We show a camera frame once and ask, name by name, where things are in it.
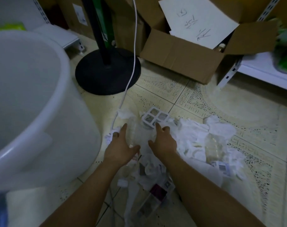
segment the forearm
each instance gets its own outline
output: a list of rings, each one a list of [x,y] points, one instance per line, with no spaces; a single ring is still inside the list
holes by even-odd
[[[161,161],[170,172],[183,204],[197,226],[264,227],[236,199],[189,166],[177,153],[168,153]]]
[[[101,163],[94,173],[40,227],[95,226],[119,167]]]

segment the hand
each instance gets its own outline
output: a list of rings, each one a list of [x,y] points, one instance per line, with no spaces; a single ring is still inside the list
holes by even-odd
[[[177,152],[177,143],[175,139],[170,135],[170,127],[165,126],[161,128],[159,123],[156,123],[156,140],[153,142],[149,140],[149,146],[152,149],[154,155],[161,160],[168,153]]]
[[[127,124],[125,123],[119,133],[113,133],[112,141],[105,150],[104,162],[110,163],[118,168],[126,165],[140,150],[139,145],[133,148],[128,147],[126,143],[126,128]]]

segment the white paper sign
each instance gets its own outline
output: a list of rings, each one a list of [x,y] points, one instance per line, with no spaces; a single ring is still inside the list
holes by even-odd
[[[86,18],[85,18],[85,14],[83,12],[83,8],[79,5],[76,5],[76,4],[73,4],[73,7],[74,7],[75,13],[77,15],[78,21],[81,24],[88,26],[88,23],[87,23]]]
[[[239,25],[210,0],[161,0],[159,4],[171,28],[171,35],[210,49]]]

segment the white cable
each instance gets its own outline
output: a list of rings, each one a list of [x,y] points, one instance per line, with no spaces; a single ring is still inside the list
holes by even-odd
[[[130,84],[130,82],[131,82],[131,80],[133,78],[134,72],[135,72],[135,63],[136,63],[135,48],[136,48],[136,35],[137,35],[137,9],[136,9],[135,0],[133,0],[133,3],[134,3],[134,9],[135,9],[134,65],[133,65],[133,72],[132,72],[131,78],[130,78],[128,84],[126,85],[126,90],[124,91],[124,95],[123,95],[122,101],[121,101],[118,109],[120,109],[121,106],[123,105],[124,99],[126,97],[126,92],[128,91],[129,84]],[[117,115],[118,115],[118,112],[116,112],[116,114],[115,114],[114,120],[113,120],[112,125],[111,125],[111,130],[113,130],[114,122],[115,122],[115,119],[117,118]]]

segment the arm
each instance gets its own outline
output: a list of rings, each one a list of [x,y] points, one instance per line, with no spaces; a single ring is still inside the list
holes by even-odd
[[[40,227],[95,226],[112,179],[140,149],[126,144],[126,127],[123,125],[120,133],[113,134],[104,161],[93,174]]]
[[[167,167],[184,206],[197,226],[265,227],[235,198],[180,158],[169,127],[161,129],[161,126],[156,124],[156,129],[156,140],[150,140],[149,146]]]

